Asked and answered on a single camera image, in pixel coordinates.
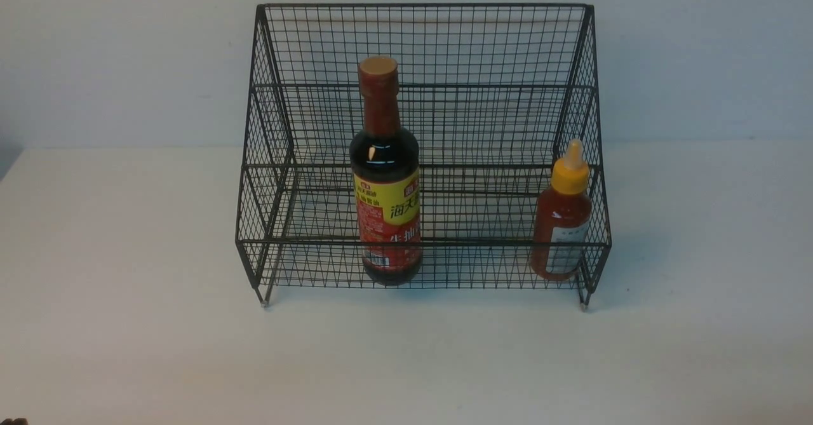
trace wire mesh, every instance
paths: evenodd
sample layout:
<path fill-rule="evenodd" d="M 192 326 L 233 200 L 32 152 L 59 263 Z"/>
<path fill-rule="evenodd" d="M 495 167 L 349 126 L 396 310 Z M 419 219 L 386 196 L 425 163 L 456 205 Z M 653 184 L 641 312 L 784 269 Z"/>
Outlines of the wire mesh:
<path fill-rule="evenodd" d="M 275 285 L 383 287 L 363 272 L 348 147 L 357 65 L 399 62 L 401 123 L 420 144 L 424 261 L 409 288 L 595 291 L 610 249 L 592 6 L 258 6 L 236 242 L 261 300 Z M 581 138 L 593 214 L 579 274 L 528 266 L 536 199 Z"/>

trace white tabletop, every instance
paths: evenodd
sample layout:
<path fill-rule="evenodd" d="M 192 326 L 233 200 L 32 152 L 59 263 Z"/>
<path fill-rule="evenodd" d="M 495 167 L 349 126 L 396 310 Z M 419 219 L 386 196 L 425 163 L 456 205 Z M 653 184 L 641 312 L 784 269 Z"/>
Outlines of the white tabletop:
<path fill-rule="evenodd" d="M 0 182 L 0 419 L 745 425 L 813 417 L 813 142 L 607 144 L 574 291 L 282 288 L 238 149 L 35 150 Z"/>

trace bottle cap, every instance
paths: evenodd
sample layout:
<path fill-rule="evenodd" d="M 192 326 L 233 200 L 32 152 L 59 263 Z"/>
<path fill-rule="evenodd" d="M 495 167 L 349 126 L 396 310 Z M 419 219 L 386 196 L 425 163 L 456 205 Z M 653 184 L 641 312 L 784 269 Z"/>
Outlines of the bottle cap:
<path fill-rule="evenodd" d="M 358 86 L 363 96 L 395 96 L 398 94 L 398 63 L 393 58 L 378 55 L 358 64 Z"/>
<path fill-rule="evenodd" d="M 590 168 L 581 158 L 582 145 L 579 139 L 567 144 L 564 156 L 554 163 L 551 187 L 562 194 L 579 194 L 587 188 Z"/>

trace sriracha bottle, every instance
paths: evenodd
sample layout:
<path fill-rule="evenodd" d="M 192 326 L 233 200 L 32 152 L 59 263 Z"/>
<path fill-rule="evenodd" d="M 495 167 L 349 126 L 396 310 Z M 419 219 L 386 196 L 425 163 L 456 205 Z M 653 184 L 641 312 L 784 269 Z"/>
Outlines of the sriracha bottle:
<path fill-rule="evenodd" d="M 420 269 L 418 141 L 398 117 L 398 63 L 370 57 L 358 64 L 364 129 L 351 142 L 364 271 L 382 285 L 409 282 Z"/>
<path fill-rule="evenodd" d="M 534 241 L 584 242 L 593 205 L 586 194 L 590 170 L 581 158 L 581 151 L 581 141 L 573 139 L 565 155 L 554 163 L 551 187 L 537 199 Z M 579 268 L 581 250 L 578 246 L 538 246 L 531 251 L 531 268 L 546 280 L 571 280 Z"/>

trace dark brown bottle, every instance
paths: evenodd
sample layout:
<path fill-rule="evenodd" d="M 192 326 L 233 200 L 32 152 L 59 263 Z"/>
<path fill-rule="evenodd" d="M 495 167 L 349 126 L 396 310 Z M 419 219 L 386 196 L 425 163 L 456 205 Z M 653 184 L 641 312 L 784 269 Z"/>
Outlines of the dark brown bottle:
<path fill-rule="evenodd" d="M 400 285 L 420 269 L 418 141 L 398 116 L 398 63 L 370 57 L 358 64 L 364 129 L 351 142 L 358 230 L 364 271 L 375 282 Z"/>

